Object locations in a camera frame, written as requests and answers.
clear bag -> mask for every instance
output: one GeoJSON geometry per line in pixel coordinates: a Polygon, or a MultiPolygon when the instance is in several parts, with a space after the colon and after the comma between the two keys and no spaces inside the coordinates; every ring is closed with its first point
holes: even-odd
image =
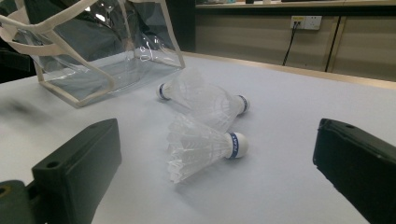
{"type": "Polygon", "coordinates": [[[184,67],[164,0],[15,0],[0,36],[76,106],[184,67]]]}

shuttlecock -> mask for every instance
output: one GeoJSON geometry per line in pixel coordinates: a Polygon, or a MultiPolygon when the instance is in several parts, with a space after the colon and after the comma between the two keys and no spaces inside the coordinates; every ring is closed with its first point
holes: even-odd
{"type": "Polygon", "coordinates": [[[175,183],[221,158],[240,158],[248,151],[241,133],[221,133],[184,115],[178,115],[169,130],[168,172],[175,183]]]}
{"type": "Polygon", "coordinates": [[[218,86],[205,83],[193,68],[186,68],[172,81],[160,85],[157,95],[186,106],[196,120],[221,132],[226,132],[236,116],[250,107],[245,96],[231,95],[218,86]]]}

power cord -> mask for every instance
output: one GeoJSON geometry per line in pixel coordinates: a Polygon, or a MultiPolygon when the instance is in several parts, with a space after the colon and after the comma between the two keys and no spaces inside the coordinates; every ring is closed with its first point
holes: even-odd
{"type": "Polygon", "coordinates": [[[283,63],[282,63],[283,66],[285,66],[286,61],[288,60],[291,44],[293,43],[294,35],[295,35],[295,33],[297,31],[297,27],[299,25],[300,25],[299,21],[294,22],[293,29],[291,30],[291,40],[290,40],[289,48],[288,48],[288,51],[286,52],[285,58],[283,59],[283,63]]]}

wall socket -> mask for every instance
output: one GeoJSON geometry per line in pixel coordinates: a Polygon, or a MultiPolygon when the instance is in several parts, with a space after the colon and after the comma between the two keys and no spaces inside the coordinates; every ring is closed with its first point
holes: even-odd
{"type": "Polygon", "coordinates": [[[321,16],[291,16],[290,28],[293,28],[294,22],[299,22],[297,29],[318,30],[320,28],[321,16]]]}

blue band on shuttlecock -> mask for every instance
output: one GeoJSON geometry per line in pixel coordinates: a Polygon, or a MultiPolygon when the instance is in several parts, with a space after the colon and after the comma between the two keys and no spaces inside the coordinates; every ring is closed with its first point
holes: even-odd
{"type": "Polygon", "coordinates": [[[166,97],[163,95],[163,85],[165,85],[165,83],[161,84],[161,86],[160,86],[160,96],[161,96],[161,98],[163,98],[164,100],[170,100],[169,98],[166,98],[166,97]]]}
{"type": "Polygon", "coordinates": [[[245,113],[248,109],[248,101],[247,99],[245,99],[245,97],[238,95],[239,97],[241,97],[241,99],[244,101],[244,111],[242,111],[242,113],[245,113]]]}
{"type": "Polygon", "coordinates": [[[238,137],[236,137],[236,134],[230,133],[231,139],[233,140],[233,154],[231,154],[231,157],[229,159],[235,159],[236,156],[238,155],[238,150],[239,150],[239,142],[238,142],[238,137]]]}

